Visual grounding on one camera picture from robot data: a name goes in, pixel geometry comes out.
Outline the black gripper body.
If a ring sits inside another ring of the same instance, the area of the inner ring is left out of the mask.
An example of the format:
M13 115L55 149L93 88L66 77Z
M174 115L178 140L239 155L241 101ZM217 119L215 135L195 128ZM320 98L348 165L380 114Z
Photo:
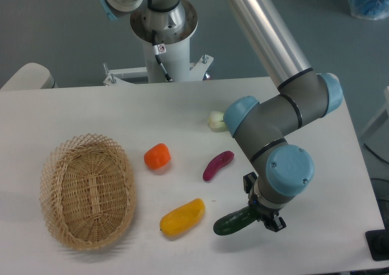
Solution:
M251 197L249 198L249 205L252 205L260 214L261 221L265 217L272 217L279 215L280 205L268 201L260 192L257 186L254 186Z

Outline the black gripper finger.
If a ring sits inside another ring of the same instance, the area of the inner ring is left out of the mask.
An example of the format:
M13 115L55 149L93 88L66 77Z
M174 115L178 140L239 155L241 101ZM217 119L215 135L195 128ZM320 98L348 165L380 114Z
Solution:
M248 198L250 198L252 195L257 178L258 177L254 172L250 172L243 176L243 189L244 192L248 195Z
M275 233L279 232L282 229L285 229L286 223L282 217L274 215L272 217L265 217L263 223L266 229L271 230Z

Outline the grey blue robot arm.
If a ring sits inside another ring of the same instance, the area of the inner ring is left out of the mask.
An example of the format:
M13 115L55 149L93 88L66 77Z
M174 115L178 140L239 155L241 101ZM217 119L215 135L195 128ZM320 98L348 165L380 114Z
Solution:
M106 16L130 17L143 42L150 83L184 82L195 74L189 39L198 18L187 0L99 0ZM247 39L278 89L260 103L235 101L223 120L254 171L243 178L248 205L217 220L215 234L233 234L254 221L277 232L286 227L280 210L314 175L311 156L285 137L336 110L343 92L336 76L317 74L293 39L271 0L227 0Z

